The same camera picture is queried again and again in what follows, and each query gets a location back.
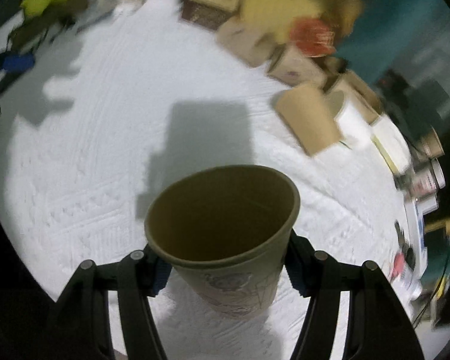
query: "red object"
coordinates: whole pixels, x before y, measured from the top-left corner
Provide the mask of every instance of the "red object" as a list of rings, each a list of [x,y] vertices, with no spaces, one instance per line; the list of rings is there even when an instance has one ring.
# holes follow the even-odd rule
[[[290,31],[290,40],[309,57],[326,56],[335,52],[334,32],[320,19],[297,17]]]
[[[405,256],[403,253],[397,253],[394,259],[394,269],[391,272],[391,278],[399,276],[405,268]]]

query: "screw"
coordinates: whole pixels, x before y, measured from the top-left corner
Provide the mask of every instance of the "screw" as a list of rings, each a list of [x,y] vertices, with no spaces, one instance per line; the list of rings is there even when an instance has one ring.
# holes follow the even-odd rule
[[[94,265],[94,262],[91,259],[86,259],[85,261],[82,261],[80,264],[80,268],[82,269],[90,269]]]
[[[318,250],[314,254],[315,258],[320,261],[325,261],[328,258],[328,254],[322,250]]]
[[[365,261],[365,266],[371,271],[375,271],[378,268],[378,265],[375,261]]]
[[[132,260],[141,260],[144,257],[144,253],[141,250],[134,250],[130,253],[130,258]]]

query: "table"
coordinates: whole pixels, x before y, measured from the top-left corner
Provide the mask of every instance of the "table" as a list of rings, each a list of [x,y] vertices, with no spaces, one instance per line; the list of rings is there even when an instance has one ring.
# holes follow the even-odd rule
[[[376,148],[305,155],[272,109],[288,87],[180,22],[177,1],[147,0],[131,16],[65,33],[0,100],[0,221],[37,282],[57,299],[84,259],[110,263],[143,248],[154,197],[225,164],[287,174],[301,196],[296,232],[339,261],[375,260],[387,275],[394,222],[407,220]],[[347,299],[332,359],[342,357]],[[288,359],[307,305],[285,272],[272,307],[250,321],[217,315],[175,272],[151,300],[170,359]],[[125,352],[116,294],[110,320]]]

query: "small box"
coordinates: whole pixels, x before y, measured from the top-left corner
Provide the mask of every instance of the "small box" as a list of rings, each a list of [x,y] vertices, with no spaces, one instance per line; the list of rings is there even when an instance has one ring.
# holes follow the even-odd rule
[[[268,75],[290,86],[312,83],[321,88],[327,81],[326,73],[312,58],[303,55],[291,43],[277,48],[271,59]]]
[[[276,48],[272,34],[246,26],[237,16],[218,29],[216,39],[225,49],[253,68],[267,61]]]

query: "package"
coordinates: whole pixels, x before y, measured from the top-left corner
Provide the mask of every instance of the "package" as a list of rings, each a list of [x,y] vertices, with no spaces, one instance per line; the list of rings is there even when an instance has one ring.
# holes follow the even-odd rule
[[[276,47],[271,34],[246,26],[237,16],[222,24],[216,39],[225,49],[253,68],[267,61]]]
[[[326,73],[315,63],[289,43],[276,49],[271,59],[268,75],[290,86],[312,83],[322,87],[327,81]]]
[[[275,110],[309,155],[343,139],[322,90],[312,84],[304,83],[286,91],[275,104]]]
[[[88,7],[88,0],[66,0],[61,4],[52,4],[47,7],[42,15],[32,17],[20,27],[14,28],[8,35],[11,43],[10,49],[18,52],[37,36],[62,19],[80,14]]]

